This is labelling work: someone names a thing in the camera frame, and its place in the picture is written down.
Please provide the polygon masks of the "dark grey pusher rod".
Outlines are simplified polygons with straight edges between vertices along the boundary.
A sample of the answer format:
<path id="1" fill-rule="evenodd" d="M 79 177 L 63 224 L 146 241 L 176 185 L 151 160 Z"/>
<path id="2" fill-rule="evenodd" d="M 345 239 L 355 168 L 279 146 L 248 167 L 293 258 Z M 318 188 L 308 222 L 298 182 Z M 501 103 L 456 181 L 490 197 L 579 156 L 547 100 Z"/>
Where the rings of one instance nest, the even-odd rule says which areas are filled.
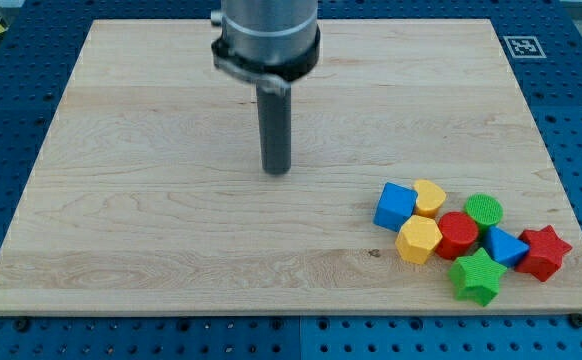
<path id="1" fill-rule="evenodd" d="M 277 95 L 256 88 L 261 161 L 270 175 L 283 175 L 291 167 L 291 93 Z"/>

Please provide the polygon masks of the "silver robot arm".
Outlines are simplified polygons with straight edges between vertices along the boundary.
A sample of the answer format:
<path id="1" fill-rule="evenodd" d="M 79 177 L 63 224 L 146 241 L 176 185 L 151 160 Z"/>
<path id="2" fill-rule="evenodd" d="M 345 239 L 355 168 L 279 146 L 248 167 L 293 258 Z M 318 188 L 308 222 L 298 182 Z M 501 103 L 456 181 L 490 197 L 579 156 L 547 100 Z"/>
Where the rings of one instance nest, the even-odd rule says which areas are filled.
<path id="1" fill-rule="evenodd" d="M 291 167 L 291 84 L 320 56 L 317 0 L 222 0 L 211 21 L 214 66 L 256 90 L 261 162 L 270 175 Z"/>

